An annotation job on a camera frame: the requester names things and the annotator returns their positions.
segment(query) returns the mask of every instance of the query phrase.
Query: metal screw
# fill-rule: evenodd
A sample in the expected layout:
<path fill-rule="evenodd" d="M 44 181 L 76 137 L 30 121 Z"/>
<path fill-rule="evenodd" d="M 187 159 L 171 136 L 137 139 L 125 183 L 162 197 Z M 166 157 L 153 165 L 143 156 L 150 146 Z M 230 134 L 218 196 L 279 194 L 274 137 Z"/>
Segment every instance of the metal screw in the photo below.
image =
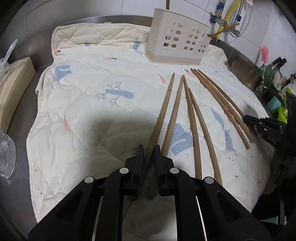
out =
<path fill-rule="evenodd" d="M 126 167 L 123 167 L 123 168 L 121 168 L 121 169 L 119 170 L 119 172 L 120 172 L 121 174 L 126 174 L 126 173 L 128 173 L 128 169 L 127 169 Z"/>
<path fill-rule="evenodd" d="M 170 169 L 170 172 L 173 173 L 173 174 L 177 174 L 179 172 L 179 169 L 173 167 L 173 168 Z"/>
<path fill-rule="evenodd" d="M 92 183 L 94 181 L 94 178 L 93 177 L 86 177 L 84 179 L 85 183 Z"/>
<path fill-rule="evenodd" d="M 205 182 L 208 183 L 208 184 L 212 184 L 212 183 L 214 183 L 214 179 L 211 178 L 211 177 L 206 177 Z"/>

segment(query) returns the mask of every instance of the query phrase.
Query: blue bird print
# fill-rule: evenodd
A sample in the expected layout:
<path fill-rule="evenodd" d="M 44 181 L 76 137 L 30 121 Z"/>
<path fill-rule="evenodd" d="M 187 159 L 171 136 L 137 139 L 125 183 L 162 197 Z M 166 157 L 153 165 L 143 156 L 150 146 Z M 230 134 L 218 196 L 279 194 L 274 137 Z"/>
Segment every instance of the blue bird print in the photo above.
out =
<path fill-rule="evenodd" d="M 213 113 L 213 116 L 214 118 L 220 123 L 223 131 L 224 131 L 224 134 L 225 134 L 225 146 L 226 146 L 226 150 L 228 152 L 233 152 L 236 156 L 238 156 L 235 152 L 235 149 L 233 148 L 233 143 L 232 143 L 232 138 L 231 138 L 231 135 L 230 135 L 230 131 L 231 130 L 225 130 L 224 129 L 224 121 L 223 119 L 221 118 L 221 116 L 216 112 L 214 111 L 213 108 L 212 109 L 212 113 Z"/>
<path fill-rule="evenodd" d="M 55 68 L 54 74 L 56 80 L 60 82 L 60 80 L 68 74 L 71 74 L 70 65 L 61 65 Z"/>
<path fill-rule="evenodd" d="M 188 148 L 193 147 L 192 135 L 188 132 L 185 132 L 182 126 L 180 126 L 178 123 L 175 124 L 174 132 L 173 132 L 173 136 L 170 144 L 173 145 L 177 141 L 180 141 L 180 142 L 178 142 L 171 148 L 175 156 L 181 153 L 182 151 L 185 151 Z"/>
<path fill-rule="evenodd" d="M 133 47 L 132 47 L 132 49 L 134 49 L 137 53 L 139 53 L 140 55 L 142 55 L 143 54 L 143 52 L 141 52 L 141 51 L 138 51 L 138 48 L 140 47 L 140 41 L 138 40 L 138 38 L 137 38 L 137 40 L 134 42 L 134 44 L 133 44 Z"/>
<path fill-rule="evenodd" d="M 120 88 L 120 85 L 122 84 L 122 82 L 118 82 L 116 83 L 116 86 L 115 88 L 112 87 L 111 84 L 107 84 L 107 88 L 110 88 L 110 89 L 105 89 L 105 93 L 98 93 L 96 95 L 96 97 L 98 97 L 98 99 L 105 99 L 105 96 L 107 94 L 112 94 L 112 95 L 117 95 L 116 98 L 111 98 L 111 100 L 114 100 L 113 102 L 110 101 L 111 105 L 116 105 L 117 107 L 119 107 L 119 105 L 117 104 L 117 100 L 120 96 L 122 97 L 125 97 L 127 99 L 133 99 L 134 98 L 134 94 L 129 92 L 129 91 L 124 91 L 124 90 L 121 90 Z"/>

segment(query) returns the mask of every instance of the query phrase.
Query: stainless steel countertop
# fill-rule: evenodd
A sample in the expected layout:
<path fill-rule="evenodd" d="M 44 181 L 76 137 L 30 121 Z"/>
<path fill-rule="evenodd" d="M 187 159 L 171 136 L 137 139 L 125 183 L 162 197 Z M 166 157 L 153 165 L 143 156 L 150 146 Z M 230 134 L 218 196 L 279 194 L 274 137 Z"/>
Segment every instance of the stainless steel countertop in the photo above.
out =
<path fill-rule="evenodd" d="M 105 22 L 131 23 L 150 27 L 152 18 L 132 15 L 100 16 L 80 19 L 64 25 Z M 36 75 L 28 85 L 14 112 L 7 132 L 15 142 L 15 169 L 9 179 L 0 178 L 0 206 L 25 238 L 28 238 L 29 232 L 37 223 L 31 201 L 26 140 L 37 115 L 35 88 L 46 66 L 53 62 L 51 36 L 54 29 L 55 27 L 47 29 L 23 42 L 14 49 L 9 59 L 9 63 L 11 63 L 29 56 L 36 70 Z"/>

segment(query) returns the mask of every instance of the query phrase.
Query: paper towel stack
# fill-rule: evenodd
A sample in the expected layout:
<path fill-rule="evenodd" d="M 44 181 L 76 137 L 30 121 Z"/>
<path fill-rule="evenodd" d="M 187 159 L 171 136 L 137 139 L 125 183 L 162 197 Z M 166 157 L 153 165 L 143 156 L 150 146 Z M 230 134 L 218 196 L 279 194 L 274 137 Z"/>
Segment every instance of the paper towel stack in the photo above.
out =
<path fill-rule="evenodd" d="M 15 61 L 4 69 L 0 80 L 0 128 L 7 132 L 15 109 L 35 75 L 29 57 Z"/>

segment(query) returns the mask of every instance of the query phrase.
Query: white tile wall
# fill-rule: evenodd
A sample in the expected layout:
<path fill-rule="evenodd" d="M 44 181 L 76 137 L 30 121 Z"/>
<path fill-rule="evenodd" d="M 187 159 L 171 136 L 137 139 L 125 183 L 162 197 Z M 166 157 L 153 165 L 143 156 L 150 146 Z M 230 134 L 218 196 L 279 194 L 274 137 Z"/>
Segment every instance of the white tile wall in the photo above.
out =
<path fill-rule="evenodd" d="M 260 47 L 269 24 L 269 17 L 257 10 L 253 10 L 248 28 L 243 37 Z"/>
<path fill-rule="evenodd" d="M 184 0 L 170 0 L 170 10 L 181 13 L 197 21 L 202 22 L 205 10 L 185 2 Z"/>
<path fill-rule="evenodd" d="M 223 17 L 235 0 L 227 0 Z M 210 24 L 209 12 L 215 13 L 219 0 L 170 0 L 170 9 L 187 15 L 210 26 L 210 33 L 217 32 L 219 25 Z M 281 56 L 288 63 L 281 69 L 290 76 L 296 72 L 296 34 L 289 22 L 272 0 L 253 0 L 250 24 L 240 38 L 223 33 L 220 39 L 246 55 L 257 66 L 261 66 L 259 47 L 269 48 L 269 61 Z M 0 55 L 9 45 L 19 39 L 18 44 L 46 28 L 79 18 L 98 15 L 143 15 L 153 16 L 154 8 L 165 8 L 165 0 L 29 0 L 15 15 L 0 39 Z M 242 21 L 237 29 L 244 31 L 251 8 L 245 4 Z"/>
<path fill-rule="evenodd" d="M 269 50 L 272 50 L 274 47 L 275 37 L 276 37 L 276 34 L 274 31 L 274 28 L 271 24 L 271 21 L 269 21 L 268 28 L 267 28 L 267 31 L 266 31 L 266 34 L 264 36 L 261 46 L 267 46 Z M 262 59 L 261 51 L 258 51 L 255 58 L 253 59 L 253 63 L 256 64 L 258 67 L 260 67 L 263 64 L 261 59 Z"/>
<path fill-rule="evenodd" d="M 278 28 L 280 15 L 281 15 L 280 9 L 275 5 L 275 3 L 272 3 L 272 11 L 271 11 L 270 19 L 274 29 Z"/>
<path fill-rule="evenodd" d="M 296 95 L 296 91 L 295 91 L 295 89 L 296 89 L 296 86 L 293 85 L 293 87 L 291 88 L 291 92 L 292 92 L 294 95 Z"/>
<path fill-rule="evenodd" d="M 198 6 L 203 10 L 207 10 L 207 6 L 210 0 L 184 0 L 184 1 L 192 3 L 193 5 Z"/>
<path fill-rule="evenodd" d="M 274 61 L 278 57 L 286 58 L 287 63 L 280 69 L 283 76 L 289 78 L 296 73 L 296 51 L 280 36 L 275 37 L 274 46 L 269 50 L 269 59 Z"/>
<path fill-rule="evenodd" d="M 292 49 L 296 50 L 296 33 L 283 14 L 280 14 L 279 26 L 276 33 L 281 36 Z"/>
<path fill-rule="evenodd" d="M 162 0 L 124 0 L 122 5 L 122 14 L 142 15 L 153 17 L 155 8 L 165 9 L 165 1 Z"/>
<path fill-rule="evenodd" d="M 259 49 L 255 44 L 244 37 L 237 38 L 233 47 L 251 60 L 255 58 Z"/>
<path fill-rule="evenodd" d="M 253 0 L 253 9 L 270 17 L 273 6 L 272 3 L 271 0 Z"/>
<path fill-rule="evenodd" d="M 49 1 L 51 1 L 51 0 L 29 0 L 29 1 L 27 1 L 20 8 L 20 10 L 16 13 L 16 15 L 14 16 L 14 18 L 11 22 L 14 22 L 14 21 L 20 19 L 21 17 L 25 16 L 26 14 L 28 14 L 29 12 L 31 12 L 32 10 L 37 8 L 38 6 L 45 4 Z"/>
<path fill-rule="evenodd" d="M 27 16 L 11 22 L 5 30 L 2 38 L 0 39 L 0 53 L 4 57 L 9 46 L 18 39 L 17 45 L 28 39 L 27 34 Z"/>

